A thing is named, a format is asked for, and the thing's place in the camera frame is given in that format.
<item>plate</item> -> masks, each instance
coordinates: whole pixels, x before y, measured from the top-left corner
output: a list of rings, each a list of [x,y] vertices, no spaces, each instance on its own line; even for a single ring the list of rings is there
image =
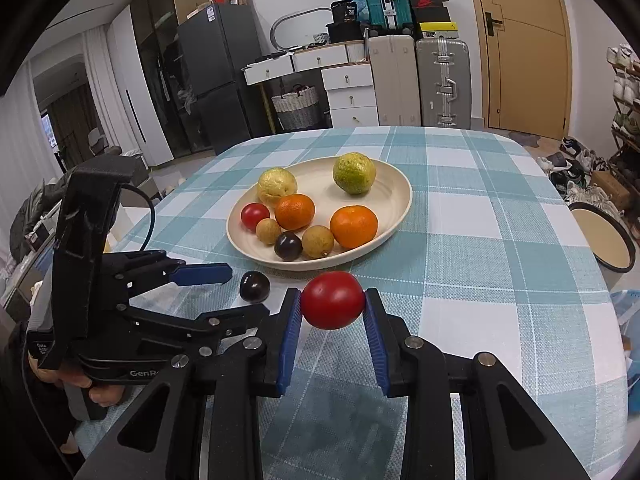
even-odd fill
[[[336,159],[337,156],[314,158],[287,168],[298,181],[298,193],[309,196],[316,205],[316,215],[310,225],[329,227],[329,220],[337,209],[346,205],[364,205],[378,217],[378,232],[372,241],[351,250],[343,249],[336,242],[334,250],[326,258],[313,260],[303,253],[293,262],[284,262],[273,251],[273,246],[264,245],[240,221],[242,208],[252,202],[258,202],[257,186],[254,185],[240,197],[226,219],[226,236],[233,247],[247,258],[273,269],[317,270],[350,262],[388,240],[411,207],[414,194],[409,180],[402,171],[391,164],[372,159],[376,167],[373,186],[364,195],[351,196],[334,182],[333,169]],[[296,231],[300,239],[305,230],[306,228]]]

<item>bolt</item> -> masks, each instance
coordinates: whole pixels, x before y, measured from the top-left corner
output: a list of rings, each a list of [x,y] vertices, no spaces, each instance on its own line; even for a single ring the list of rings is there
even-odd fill
[[[260,348],[261,344],[262,344],[262,339],[260,339],[259,337],[255,337],[255,336],[248,337],[248,338],[244,339],[244,341],[242,342],[242,345],[247,350],[255,350],[256,348]]]
[[[189,363],[189,358],[185,354],[174,355],[171,359],[171,366],[174,368],[184,368]]]
[[[489,354],[489,352],[482,352],[478,354],[478,362],[482,366],[493,366],[495,365],[495,355]]]
[[[404,344],[409,348],[422,348],[422,345],[424,345],[424,339],[417,335],[410,335],[404,340]]]

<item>brown curtain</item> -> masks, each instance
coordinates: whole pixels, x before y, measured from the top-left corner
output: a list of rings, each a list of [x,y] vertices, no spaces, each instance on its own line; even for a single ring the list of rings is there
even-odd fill
[[[53,101],[47,106],[47,113],[60,155],[69,169],[94,156],[88,135],[99,126],[89,83]]]

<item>silver suitcase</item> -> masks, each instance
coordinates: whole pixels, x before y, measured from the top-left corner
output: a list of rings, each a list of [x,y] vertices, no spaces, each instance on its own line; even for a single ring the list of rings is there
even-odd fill
[[[461,40],[429,38],[415,45],[420,78],[422,124],[471,128],[469,48]]]
[[[420,91],[411,36],[369,39],[380,126],[420,126]]]

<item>checkered tablecloth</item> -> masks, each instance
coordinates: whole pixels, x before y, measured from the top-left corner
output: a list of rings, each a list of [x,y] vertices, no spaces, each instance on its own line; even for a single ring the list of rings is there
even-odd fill
[[[234,203],[267,168],[365,153],[400,169],[414,202],[385,244],[340,266],[376,287],[392,314],[443,352],[498,356],[592,476],[610,476],[623,447],[626,373],[609,294],[574,218],[529,154],[510,139],[438,128],[372,127],[283,134],[233,147],[158,207],[149,248],[189,263],[228,262],[225,285],[164,286],[133,301],[187,318],[242,304],[240,276],[271,280],[276,312],[288,286],[319,272],[267,269],[226,239]],[[141,221],[120,244],[136,250]],[[465,478],[460,402],[452,396],[456,477]],[[77,434],[88,453],[125,406]],[[261,403],[266,479],[398,478],[406,403],[376,386],[360,320],[324,332],[303,322],[291,386]]]

